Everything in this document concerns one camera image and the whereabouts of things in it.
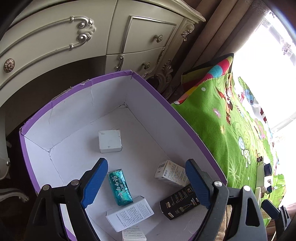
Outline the small white square box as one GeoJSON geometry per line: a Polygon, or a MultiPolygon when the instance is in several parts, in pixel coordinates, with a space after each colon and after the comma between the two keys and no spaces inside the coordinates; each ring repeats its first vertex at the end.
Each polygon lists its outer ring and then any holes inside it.
{"type": "Polygon", "coordinates": [[[99,149],[101,153],[120,152],[122,150],[120,130],[105,130],[98,132],[99,149]]]}

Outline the black product box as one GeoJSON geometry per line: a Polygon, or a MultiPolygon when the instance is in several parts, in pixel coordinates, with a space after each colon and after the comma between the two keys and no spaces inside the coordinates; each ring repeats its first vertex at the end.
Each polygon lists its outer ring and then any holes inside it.
{"type": "Polygon", "coordinates": [[[199,204],[191,184],[159,202],[162,213],[169,220],[176,219],[199,204]]]}

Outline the plain white rectangular box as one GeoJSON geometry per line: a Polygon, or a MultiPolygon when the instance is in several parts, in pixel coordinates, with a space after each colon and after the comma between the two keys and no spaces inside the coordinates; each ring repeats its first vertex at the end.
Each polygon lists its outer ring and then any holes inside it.
{"type": "Polygon", "coordinates": [[[145,234],[138,226],[127,228],[121,234],[122,241],[147,241],[145,234]]]}

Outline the cream ornate dresser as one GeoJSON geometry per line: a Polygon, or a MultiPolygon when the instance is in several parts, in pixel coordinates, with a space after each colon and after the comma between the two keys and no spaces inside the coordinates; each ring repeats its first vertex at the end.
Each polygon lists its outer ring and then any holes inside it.
{"type": "Polygon", "coordinates": [[[160,87],[203,15],[184,1],[21,1],[1,37],[1,104],[26,84],[82,60],[133,70],[160,87]]]}

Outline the brown drape curtain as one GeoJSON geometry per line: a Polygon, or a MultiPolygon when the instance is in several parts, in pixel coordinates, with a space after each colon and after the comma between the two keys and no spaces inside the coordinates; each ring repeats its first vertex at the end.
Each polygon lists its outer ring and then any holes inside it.
{"type": "Polygon", "coordinates": [[[228,53],[236,53],[270,11],[264,1],[188,1],[206,19],[181,44],[173,58],[173,79],[163,96],[173,102],[181,95],[181,75],[228,53]]]}

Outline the green cartoon tablecloth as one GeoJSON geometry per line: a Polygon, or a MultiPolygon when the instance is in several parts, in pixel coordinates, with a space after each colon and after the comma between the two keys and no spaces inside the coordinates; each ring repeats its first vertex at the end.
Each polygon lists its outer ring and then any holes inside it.
{"type": "Polygon", "coordinates": [[[274,167],[276,151],[263,109],[226,54],[182,74],[184,93],[172,105],[210,151],[229,187],[252,189],[260,164],[274,167]]]}

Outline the white barcode carton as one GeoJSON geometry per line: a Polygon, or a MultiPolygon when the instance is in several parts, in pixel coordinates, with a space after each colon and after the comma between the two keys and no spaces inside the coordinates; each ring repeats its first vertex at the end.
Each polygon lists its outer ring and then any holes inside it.
{"type": "Polygon", "coordinates": [[[171,160],[166,160],[160,163],[154,177],[160,181],[177,187],[185,187],[189,184],[185,168],[172,162],[171,160]]]}

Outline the white text-printed box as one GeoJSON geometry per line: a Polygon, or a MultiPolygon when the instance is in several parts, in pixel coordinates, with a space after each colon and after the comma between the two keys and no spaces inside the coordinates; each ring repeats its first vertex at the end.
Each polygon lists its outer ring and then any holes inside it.
{"type": "Polygon", "coordinates": [[[106,218],[116,232],[130,228],[153,215],[154,211],[142,196],[136,197],[132,203],[106,212],[106,218]]]}

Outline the teal foil packet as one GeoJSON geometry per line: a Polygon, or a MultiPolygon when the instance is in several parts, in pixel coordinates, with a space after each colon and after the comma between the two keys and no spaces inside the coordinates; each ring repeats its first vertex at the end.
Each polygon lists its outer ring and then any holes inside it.
{"type": "Polygon", "coordinates": [[[133,202],[132,195],[121,169],[109,172],[108,180],[118,206],[124,206],[133,202]]]}

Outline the purple cardboard storage box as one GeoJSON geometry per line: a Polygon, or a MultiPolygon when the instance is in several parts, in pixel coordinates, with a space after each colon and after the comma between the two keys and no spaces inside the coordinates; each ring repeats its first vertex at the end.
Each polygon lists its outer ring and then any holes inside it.
{"type": "Polygon", "coordinates": [[[153,216],[139,223],[148,240],[189,240],[206,208],[175,220],[159,202],[178,190],[155,178],[160,163],[189,159],[211,178],[226,178],[197,133],[144,79],[120,71],[82,82],[55,97],[20,129],[23,157],[36,191],[79,179],[100,158],[121,169],[133,197],[142,196],[153,216]]]}

